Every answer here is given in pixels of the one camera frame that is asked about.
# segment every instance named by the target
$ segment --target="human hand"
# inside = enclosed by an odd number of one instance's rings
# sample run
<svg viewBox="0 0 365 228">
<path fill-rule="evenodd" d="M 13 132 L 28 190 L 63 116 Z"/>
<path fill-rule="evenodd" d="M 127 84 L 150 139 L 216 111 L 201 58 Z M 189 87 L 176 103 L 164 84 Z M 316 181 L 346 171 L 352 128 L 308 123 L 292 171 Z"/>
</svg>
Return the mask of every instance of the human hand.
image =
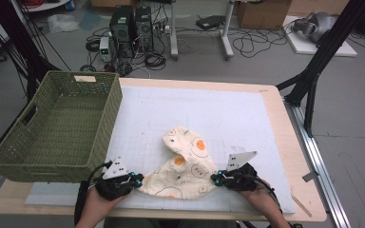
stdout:
<svg viewBox="0 0 365 228">
<path fill-rule="evenodd" d="M 259 184 L 254 191 L 238 191 L 242 196 L 244 196 L 247 201 L 260 213 L 262 213 L 271 226 L 274 228 L 286 228 L 290 227 L 289 223 L 284 218 L 283 214 L 280 212 L 279 207 L 275 200 L 271 197 L 269 192 Z"/>
<path fill-rule="evenodd" d="M 91 187 L 87 192 L 86 203 L 83 208 L 81 219 L 78 224 L 76 224 L 75 228 L 93 228 L 107 217 L 115 205 L 126 197 L 127 195 L 109 201 L 102 198 L 94 186 Z"/>
</svg>

